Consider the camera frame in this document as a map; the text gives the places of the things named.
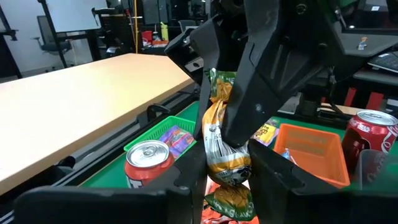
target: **red object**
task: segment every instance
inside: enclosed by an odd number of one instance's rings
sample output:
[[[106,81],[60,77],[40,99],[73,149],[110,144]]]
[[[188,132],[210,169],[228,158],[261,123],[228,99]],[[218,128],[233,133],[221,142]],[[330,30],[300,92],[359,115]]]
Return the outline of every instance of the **red object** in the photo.
[[[351,104],[353,104],[355,93],[356,93],[355,88],[348,89],[346,100],[344,101],[344,106],[351,106]]]
[[[148,43],[152,44],[152,31],[142,32],[142,40],[146,40]]]
[[[362,150],[374,149],[384,153],[390,151],[398,136],[397,121],[389,114],[372,110],[360,111],[350,119],[341,142],[350,175],[355,173]]]
[[[141,188],[165,172],[173,163],[174,157],[171,153],[169,153],[165,161],[152,167],[136,167],[126,161],[124,164],[124,171],[127,176],[127,184],[129,184],[130,188]]]
[[[384,95],[381,93],[372,92],[369,97],[368,104],[366,105],[366,109],[368,110],[378,110],[380,108],[381,102],[383,101]]]

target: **whiteboard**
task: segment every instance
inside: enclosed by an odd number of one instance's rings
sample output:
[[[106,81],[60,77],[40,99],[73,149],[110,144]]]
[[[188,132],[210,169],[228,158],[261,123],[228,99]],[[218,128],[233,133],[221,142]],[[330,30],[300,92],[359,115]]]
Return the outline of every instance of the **whiteboard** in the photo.
[[[73,32],[101,28],[92,8],[107,8],[106,0],[46,0],[56,32]]]

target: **yellow bottle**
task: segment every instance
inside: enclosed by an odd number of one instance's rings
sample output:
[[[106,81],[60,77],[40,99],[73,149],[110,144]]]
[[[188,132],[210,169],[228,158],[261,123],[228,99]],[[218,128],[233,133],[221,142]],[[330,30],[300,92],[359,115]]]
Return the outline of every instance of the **yellow bottle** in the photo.
[[[160,22],[160,28],[162,30],[162,38],[163,40],[169,41],[169,29],[167,28],[167,24]]]

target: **yellow snack bag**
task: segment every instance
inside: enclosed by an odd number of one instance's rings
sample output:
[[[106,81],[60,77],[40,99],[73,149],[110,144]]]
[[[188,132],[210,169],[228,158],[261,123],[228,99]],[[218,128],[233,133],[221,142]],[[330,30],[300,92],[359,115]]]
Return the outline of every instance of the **yellow snack bag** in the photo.
[[[209,177],[220,184],[205,196],[213,210],[237,221],[249,221],[255,216],[250,190],[242,183],[251,175],[251,159],[247,143],[232,148],[221,139],[226,102],[232,90],[236,73],[209,72],[213,104],[202,119],[205,152]]]
[[[209,176],[220,185],[238,185],[251,174],[251,159],[248,145],[232,148],[221,139],[221,124],[226,102],[231,93],[236,74],[232,72],[210,71],[212,81],[211,101],[202,119],[203,137]]]
[[[252,138],[268,146],[274,139],[276,130],[276,127],[265,123],[253,134]]]

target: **beige tabletop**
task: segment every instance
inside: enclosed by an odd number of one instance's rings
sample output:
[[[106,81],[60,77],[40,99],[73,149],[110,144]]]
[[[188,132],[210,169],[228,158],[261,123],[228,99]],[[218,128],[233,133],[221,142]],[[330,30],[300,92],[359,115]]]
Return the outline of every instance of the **beige tabletop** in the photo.
[[[167,57],[126,54],[0,84],[0,195],[191,83]]]
[[[330,106],[328,103],[322,103],[323,106]],[[344,114],[349,114],[349,115],[356,115],[359,111],[363,110],[360,108],[353,108],[349,106],[340,106],[337,105],[337,107],[344,113]],[[322,110],[327,110],[327,111],[332,111],[331,109],[328,108],[322,108]]]

